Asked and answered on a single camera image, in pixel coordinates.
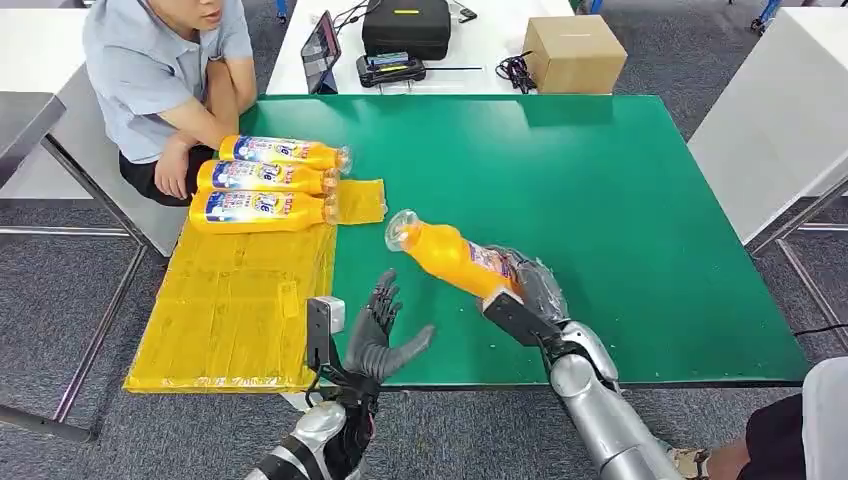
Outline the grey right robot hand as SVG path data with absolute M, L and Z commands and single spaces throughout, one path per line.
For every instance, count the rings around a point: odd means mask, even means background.
M 539 318 L 553 324 L 571 319 L 562 289 L 551 270 L 539 259 L 533 259 L 513 248 L 493 245 L 515 273 L 525 307 Z

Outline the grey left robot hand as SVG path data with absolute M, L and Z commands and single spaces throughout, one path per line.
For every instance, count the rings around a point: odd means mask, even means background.
M 395 300 L 399 287 L 396 271 L 389 269 L 377 280 L 368 301 L 359 310 L 349 336 L 344 368 L 382 384 L 412 359 L 426 351 L 435 333 L 426 325 L 401 346 L 389 345 L 402 303 Z

